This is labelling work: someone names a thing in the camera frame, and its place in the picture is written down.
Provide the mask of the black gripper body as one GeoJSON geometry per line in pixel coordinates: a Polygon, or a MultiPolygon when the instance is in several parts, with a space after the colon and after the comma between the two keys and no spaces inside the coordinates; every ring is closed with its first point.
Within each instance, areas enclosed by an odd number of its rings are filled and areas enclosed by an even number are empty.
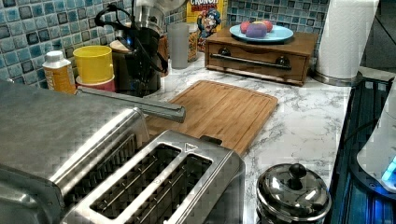
{"type": "Polygon", "coordinates": [[[157,47],[159,35],[149,28],[124,27],[118,40],[130,51],[139,50],[149,64],[158,72],[163,71],[162,58],[159,56],[157,47]]]}

